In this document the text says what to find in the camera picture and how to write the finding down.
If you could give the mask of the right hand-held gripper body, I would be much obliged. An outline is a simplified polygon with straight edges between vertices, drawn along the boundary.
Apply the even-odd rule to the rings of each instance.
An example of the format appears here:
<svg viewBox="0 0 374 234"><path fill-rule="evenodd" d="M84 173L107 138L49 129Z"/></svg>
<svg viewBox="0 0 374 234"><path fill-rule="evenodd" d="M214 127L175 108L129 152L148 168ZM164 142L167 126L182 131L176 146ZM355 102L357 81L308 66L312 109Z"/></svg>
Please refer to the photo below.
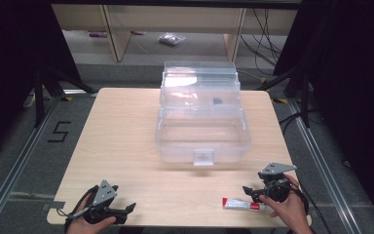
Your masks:
<svg viewBox="0 0 374 234"><path fill-rule="evenodd" d="M276 202L284 202L290 191L290 181L285 172L295 171L295 165L269 163L258 175L265 184L263 194Z"/></svg>

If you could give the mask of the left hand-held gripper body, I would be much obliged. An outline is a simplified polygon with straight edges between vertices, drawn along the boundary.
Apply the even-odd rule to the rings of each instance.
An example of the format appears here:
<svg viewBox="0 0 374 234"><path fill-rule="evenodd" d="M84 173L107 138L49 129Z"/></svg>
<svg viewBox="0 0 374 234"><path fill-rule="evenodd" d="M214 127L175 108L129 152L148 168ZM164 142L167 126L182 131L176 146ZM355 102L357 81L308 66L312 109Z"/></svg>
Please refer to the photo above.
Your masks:
<svg viewBox="0 0 374 234"><path fill-rule="evenodd" d="M100 185L94 188L86 204L88 208L85 212L86 222L96 224L113 216L111 212L114 209L110 208L110 204L117 196L117 189L117 185L110 185L106 180L103 180Z"/></svg>

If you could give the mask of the red and white tube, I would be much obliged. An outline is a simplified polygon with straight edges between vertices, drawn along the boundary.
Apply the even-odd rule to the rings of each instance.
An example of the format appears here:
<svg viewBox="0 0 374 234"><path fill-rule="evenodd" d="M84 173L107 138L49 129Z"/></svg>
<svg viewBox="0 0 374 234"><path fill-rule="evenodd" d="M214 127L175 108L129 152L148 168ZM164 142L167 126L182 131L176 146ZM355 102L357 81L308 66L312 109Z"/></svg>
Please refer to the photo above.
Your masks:
<svg viewBox="0 0 374 234"><path fill-rule="evenodd" d="M248 202L232 198L222 199L222 208L224 210L243 210L243 211L264 211L265 205L262 203Z"/></svg>

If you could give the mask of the clear plastic storage box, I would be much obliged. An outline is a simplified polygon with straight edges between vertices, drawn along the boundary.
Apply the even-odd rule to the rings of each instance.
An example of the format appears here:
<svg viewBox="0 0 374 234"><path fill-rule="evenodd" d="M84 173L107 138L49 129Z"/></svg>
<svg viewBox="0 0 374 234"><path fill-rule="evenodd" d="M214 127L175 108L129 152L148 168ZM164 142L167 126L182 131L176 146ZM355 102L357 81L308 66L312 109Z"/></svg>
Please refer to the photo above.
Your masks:
<svg viewBox="0 0 374 234"><path fill-rule="evenodd" d="M213 99L223 103L214 105ZM251 146L235 65L221 61L167 61L155 141L170 163L236 163Z"/></svg>

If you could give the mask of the person's right hand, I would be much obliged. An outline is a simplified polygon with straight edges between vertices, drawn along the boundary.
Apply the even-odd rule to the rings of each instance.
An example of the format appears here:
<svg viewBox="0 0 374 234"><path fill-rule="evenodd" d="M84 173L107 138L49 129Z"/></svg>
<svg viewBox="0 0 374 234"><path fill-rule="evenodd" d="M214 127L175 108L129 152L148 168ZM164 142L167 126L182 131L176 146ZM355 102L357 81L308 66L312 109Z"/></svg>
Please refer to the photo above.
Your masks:
<svg viewBox="0 0 374 234"><path fill-rule="evenodd" d="M294 234L314 234L300 196L299 182L291 175L285 177L290 181L291 190L284 202L276 202L265 195L260 195L259 199L273 210L270 217L279 217Z"/></svg>

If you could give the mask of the person's left hand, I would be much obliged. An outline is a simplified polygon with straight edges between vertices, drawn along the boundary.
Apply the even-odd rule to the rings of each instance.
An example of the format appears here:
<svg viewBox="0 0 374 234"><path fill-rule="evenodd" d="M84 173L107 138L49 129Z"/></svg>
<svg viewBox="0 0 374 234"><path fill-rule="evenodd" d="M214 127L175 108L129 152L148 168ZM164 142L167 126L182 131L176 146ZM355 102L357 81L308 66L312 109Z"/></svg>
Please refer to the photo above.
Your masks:
<svg viewBox="0 0 374 234"><path fill-rule="evenodd" d="M96 224L90 224L81 216L73 219L65 231L65 234L98 234L103 229L113 225L116 221L114 216L108 217Z"/></svg>

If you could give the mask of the black metal stand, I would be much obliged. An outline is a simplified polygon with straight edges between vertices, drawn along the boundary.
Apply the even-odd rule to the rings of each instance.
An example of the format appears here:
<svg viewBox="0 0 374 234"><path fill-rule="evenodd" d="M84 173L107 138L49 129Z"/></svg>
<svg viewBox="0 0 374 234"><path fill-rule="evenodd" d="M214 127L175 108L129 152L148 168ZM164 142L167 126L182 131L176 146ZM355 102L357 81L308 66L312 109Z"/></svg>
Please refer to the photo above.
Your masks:
<svg viewBox="0 0 374 234"><path fill-rule="evenodd" d="M44 95L43 88L46 88L51 97L61 97L65 91L59 84L63 80L73 86L80 88L87 94L95 94L97 90L84 84L80 76L73 77L67 73L55 69L48 65L39 65L34 75L34 93L35 93L35 109L36 121L34 127L38 127L44 120Z"/></svg>
<svg viewBox="0 0 374 234"><path fill-rule="evenodd" d="M256 88L256 91L267 91L287 78L289 78L289 82L285 87L284 94L288 98L294 98L298 92L301 92L301 110L299 114L305 127L309 128L309 77L306 69L302 65L295 65L288 71L285 71L282 75L274 78L272 81L262 84L260 87Z"/></svg>

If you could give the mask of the clear plastic bag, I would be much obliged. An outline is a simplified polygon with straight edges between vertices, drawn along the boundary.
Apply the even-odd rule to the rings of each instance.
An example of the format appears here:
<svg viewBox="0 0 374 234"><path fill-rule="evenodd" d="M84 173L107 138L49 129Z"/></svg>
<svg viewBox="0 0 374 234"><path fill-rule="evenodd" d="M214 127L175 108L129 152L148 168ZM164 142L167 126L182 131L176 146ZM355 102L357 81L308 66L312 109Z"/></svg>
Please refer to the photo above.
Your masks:
<svg viewBox="0 0 374 234"><path fill-rule="evenodd" d="M185 37L176 33L163 33L159 36L159 41L165 45L176 46L182 43Z"/></svg>

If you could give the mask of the aluminium floor rail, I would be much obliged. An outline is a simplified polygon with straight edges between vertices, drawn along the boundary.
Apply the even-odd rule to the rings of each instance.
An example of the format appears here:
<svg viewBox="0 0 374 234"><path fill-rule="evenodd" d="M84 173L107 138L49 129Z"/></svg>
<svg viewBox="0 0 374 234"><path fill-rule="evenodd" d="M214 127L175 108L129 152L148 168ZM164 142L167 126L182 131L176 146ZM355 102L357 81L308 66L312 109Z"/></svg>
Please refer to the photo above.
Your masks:
<svg viewBox="0 0 374 234"><path fill-rule="evenodd" d="M0 186L0 214L2 213L13 188L18 182L25 166L27 165L33 150L35 149L39 137L42 135L49 118L51 117L55 107L59 103L60 97L51 97L48 101L48 105L44 110L44 117L39 124L36 124L28 136L27 142L22 148L17 160L12 165L9 173L5 180Z"/></svg>
<svg viewBox="0 0 374 234"><path fill-rule="evenodd" d="M299 117L296 120L296 123L303 139L307 144L313 161L315 162L315 165L318 169L318 173L320 174L324 187L326 188L327 193L347 233L362 234L362 230L356 221L355 215L351 207L349 206L346 198L343 196L342 191L337 181L335 180L334 175L330 171L330 168L323 157L323 154L318 146L318 143L312 134L311 128L307 126L307 124L302 120L301 117Z"/></svg>

